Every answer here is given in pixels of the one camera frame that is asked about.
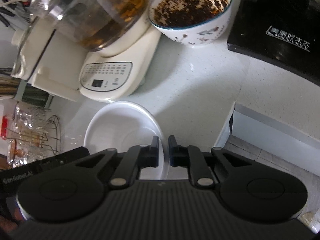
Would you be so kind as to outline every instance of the digital display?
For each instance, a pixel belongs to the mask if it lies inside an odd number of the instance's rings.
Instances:
[[[102,86],[103,80],[95,79],[92,82],[92,87],[100,88]]]

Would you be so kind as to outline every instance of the tiled floor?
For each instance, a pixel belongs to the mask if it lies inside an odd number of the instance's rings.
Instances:
[[[320,177],[291,164],[269,152],[266,152],[237,137],[230,136],[225,149],[237,153],[246,158],[263,163],[275,169],[290,173],[300,179],[308,190],[308,200],[301,214],[316,211],[320,207]]]

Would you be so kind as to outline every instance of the brand logo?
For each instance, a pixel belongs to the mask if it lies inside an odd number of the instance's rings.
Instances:
[[[17,180],[20,180],[20,179],[25,179],[25,178],[28,178],[30,176],[32,176],[33,173],[32,171],[28,171],[28,173],[23,173],[23,174],[20,174],[20,175],[16,175],[16,176],[12,176],[11,178],[4,178],[2,181],[4,184],[7,184],[7,183],[11,183],[11,182],[14,182],[14,181],[17,181]]]
[[[266,35],[291,43],[301,49],[310,52],[310,42],[295,36],[294,34],[279,30],[272,25],[267,29]]]

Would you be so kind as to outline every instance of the metal screw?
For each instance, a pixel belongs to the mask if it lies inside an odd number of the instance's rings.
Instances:
[[[210,178],[201,178],[201,179],[198,179],[197,183],[200,186],[211,186],[214,183],[214,181],[213,179],[210,179]]]
[[[117,187],[123,186],[123,185],[125,185],[126,183],[127,183],[127,181],[126,181],[125,179],[123,179],[123,178],[114,178],[114,179],[112,179],[112,180],[110,181],[110,184],[111,184],[112,186],[117,186]]]

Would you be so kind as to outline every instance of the ribbed black surface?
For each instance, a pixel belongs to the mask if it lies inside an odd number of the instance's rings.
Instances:
[[[226,211],[212,191],[188,181],[136,181],[112,191],[93,213],[65,224],[23,223],[21,240],[308,240],[314,235],[298,220],[262,225]]]

